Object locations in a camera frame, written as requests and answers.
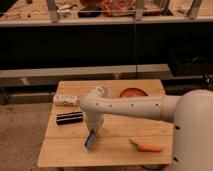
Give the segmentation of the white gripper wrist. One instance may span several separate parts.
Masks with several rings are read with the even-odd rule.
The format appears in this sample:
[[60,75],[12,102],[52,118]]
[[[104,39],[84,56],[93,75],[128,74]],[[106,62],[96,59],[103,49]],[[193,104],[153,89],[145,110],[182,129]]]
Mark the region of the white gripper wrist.
[[91,130],[85,141],[85,147],[90,148],[93,144],[93,141],[96,138],[96,132],[103,125],[104,116],[100,113],[86,113],[85,122],[86,122],[87,128]]

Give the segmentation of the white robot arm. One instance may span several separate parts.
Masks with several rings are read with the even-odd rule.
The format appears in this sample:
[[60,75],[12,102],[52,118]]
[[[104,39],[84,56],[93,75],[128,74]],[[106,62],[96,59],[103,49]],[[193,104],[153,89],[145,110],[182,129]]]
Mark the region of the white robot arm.
[[108,89],[92,88],[81,99],[89,130],[97,132],[104,114],[163,120],[174,124],[173,171],[213,171],[213,91],[182,96],[108,98]]

